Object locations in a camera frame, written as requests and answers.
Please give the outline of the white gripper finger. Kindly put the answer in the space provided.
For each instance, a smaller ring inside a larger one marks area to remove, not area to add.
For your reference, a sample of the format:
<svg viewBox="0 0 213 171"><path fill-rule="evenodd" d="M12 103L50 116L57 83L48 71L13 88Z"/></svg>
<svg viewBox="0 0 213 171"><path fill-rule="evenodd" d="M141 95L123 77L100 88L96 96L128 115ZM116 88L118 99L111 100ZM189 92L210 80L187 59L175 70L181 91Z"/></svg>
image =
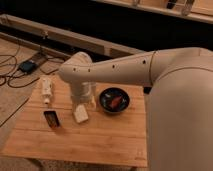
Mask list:
<svg viewBox="0 0 213 171"><path fill-rule="evenodd" d="M86 111L86 108L83 104L79 104L76 106L74 112L74 117L77 123L82 123L84 121L87 121L89 119L88 113Z"/></svg>

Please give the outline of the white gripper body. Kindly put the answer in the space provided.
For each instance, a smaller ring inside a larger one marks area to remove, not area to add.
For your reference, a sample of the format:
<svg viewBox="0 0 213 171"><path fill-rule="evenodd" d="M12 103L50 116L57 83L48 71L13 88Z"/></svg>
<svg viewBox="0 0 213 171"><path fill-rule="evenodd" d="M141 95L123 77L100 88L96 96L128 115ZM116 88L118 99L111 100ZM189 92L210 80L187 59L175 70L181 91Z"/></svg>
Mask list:
<svg viewBox="0 0 213 171"><path fill-rule="evenodd" d="M70 85L71 100L73 108L76 109L80 104L90 104L96 107L96 83L95 82L82 82Z"/></svg>

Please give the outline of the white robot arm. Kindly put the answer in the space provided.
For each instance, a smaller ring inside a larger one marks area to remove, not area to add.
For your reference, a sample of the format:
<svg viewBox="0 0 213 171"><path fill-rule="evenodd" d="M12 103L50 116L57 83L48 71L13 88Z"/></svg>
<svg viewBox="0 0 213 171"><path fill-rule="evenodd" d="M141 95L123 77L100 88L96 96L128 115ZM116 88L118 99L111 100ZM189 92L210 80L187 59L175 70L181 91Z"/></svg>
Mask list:
<svg viewBox="0 0 213 171"><path fill-rule="evenodd" d="M213 171L213 51L156 50L96 63L78 52L59 75L75 100L85 97L85 82L149 87L149 171Z"/></svg>

